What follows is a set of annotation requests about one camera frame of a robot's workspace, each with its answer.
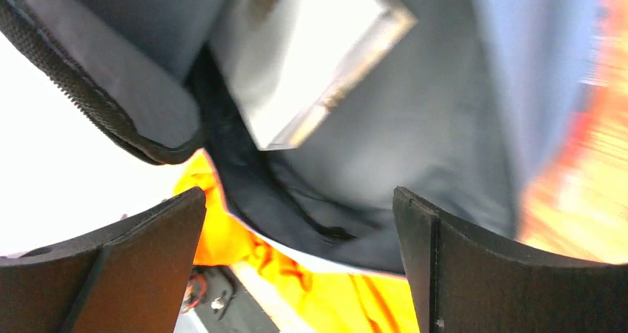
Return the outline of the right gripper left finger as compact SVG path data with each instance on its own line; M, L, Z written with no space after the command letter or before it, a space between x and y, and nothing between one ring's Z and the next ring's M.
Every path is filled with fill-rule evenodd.
M3 332L172 332L206 214L189 189L108 226L1 259Z

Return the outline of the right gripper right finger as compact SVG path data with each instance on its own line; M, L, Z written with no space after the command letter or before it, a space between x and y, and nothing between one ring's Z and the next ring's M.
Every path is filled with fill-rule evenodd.
M558 255L394 191L421 332L625 332L627 266Z

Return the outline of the blue grey backpack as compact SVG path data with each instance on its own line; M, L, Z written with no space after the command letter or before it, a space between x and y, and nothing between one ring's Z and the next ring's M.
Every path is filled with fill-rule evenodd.
M297 150L253 145L207 41L227 0L1 0L1 32L112 142L203 149L227 208L292 258L403 273L403 186L507 238L584 99L601 0L402 0L418 26Z

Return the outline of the white book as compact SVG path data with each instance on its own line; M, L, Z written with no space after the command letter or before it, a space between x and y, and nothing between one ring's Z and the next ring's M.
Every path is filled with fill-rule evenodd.
M209 45L256 147L294 149L417 21L401 0L226 0Z

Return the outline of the orange cloth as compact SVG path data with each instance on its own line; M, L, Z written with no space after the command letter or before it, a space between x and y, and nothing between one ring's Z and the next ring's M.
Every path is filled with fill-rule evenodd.
M250 265L317 332L418 332L406 279L317 273L281 253L226 210L218 173L202 151L186 162L173 192L178 195L193 187L204 190L207 208L195 265Z

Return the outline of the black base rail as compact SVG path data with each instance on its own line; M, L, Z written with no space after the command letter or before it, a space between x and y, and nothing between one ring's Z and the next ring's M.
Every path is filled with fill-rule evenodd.
M227 266L195 266L175 332L278 332L277 325Z

